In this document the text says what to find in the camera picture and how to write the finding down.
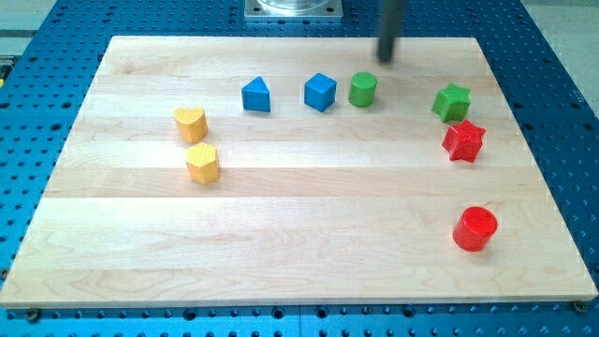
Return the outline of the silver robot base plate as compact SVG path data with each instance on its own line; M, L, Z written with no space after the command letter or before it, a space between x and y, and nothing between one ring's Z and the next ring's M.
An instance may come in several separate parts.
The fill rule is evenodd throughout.
M339 21L342 0L243 0L246 21Z

